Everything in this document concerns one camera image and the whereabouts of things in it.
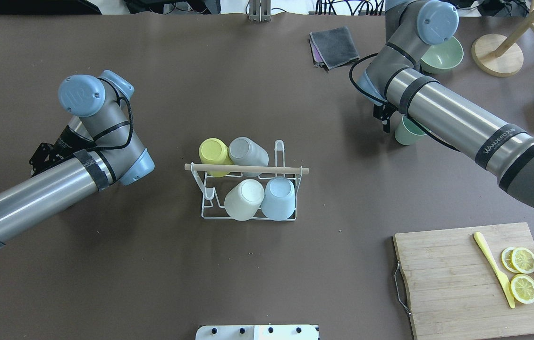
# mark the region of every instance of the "gray cloth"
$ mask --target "gray cloth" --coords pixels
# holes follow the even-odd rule
[[[347,26],[328,31],[311,32],[309,36],[328,69],[359,59],[359,53]]]

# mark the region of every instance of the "green bowl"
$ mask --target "green bowl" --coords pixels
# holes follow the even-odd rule
[[[450,40],[431,46],[420,60],[428,73],[444,73],[459,65],[464,57],[461,43],[453,36]]]

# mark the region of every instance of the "knife handle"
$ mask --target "knife handle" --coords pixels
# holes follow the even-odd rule
[[[489,261],[489,265],[493,268],[493,271],[498,273],[500,270],[498,269],[498,265],[495,263],[495,260],[493,259],[493,255],[491,250],[489,249],[489,245],[487,244],[487,241],[485,240],[485,236],[481,234],[481,232],[476,232],[473,234],[475,241],[477,245],[479,245],[479,248],[481,248],[481,252],[483,252],[483,255],[485,255],[485,258],[487,258],[487,261]]]

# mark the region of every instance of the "robotic arm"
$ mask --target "robotic arm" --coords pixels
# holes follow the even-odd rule
[[[358,84],[375,105],[394,105],[498,178],[534,207],[534,137],[416,71],[431,45],[451,38],[456,9],[438,0],[389,0],[387,43]]]
[[[152,172],[152,158],[133,130],[133,92],[131,84],[108,70],[98,78],[74,75],[61,83],[59,102],[74,118],[55,145],[40,144],[30,159],[33,177],[0,194],[0,248],[90,194]]]

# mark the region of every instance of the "brown tabletop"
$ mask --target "brown tabletop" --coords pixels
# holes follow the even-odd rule
[[[437,78],[534,134],[533,33],[511,78],[470,58],[477,37],[518,22],[462,18],[465,59]],[[534,237],[534,209],[494,176],[426,138],[400,146],[348,66],[312,65],[308,33],[338,26],[361,55],[384,44],[383,17],[0,17],[0,192],[29,178],[38,144],[61,133],[70,116],[57,88],[76,73],[111,69],[135,86],[135,129],[155,161],[139,182],[7,242],[0,339],[189,340],[200,325],[265,323],[318,324],[322,339],[409,339],[392,235],[525,221]],[[310,168],[297,221],[200,217],[183,164],[199,162],[205,138],[239,136],[267,150],[282,139],[286,165]]]

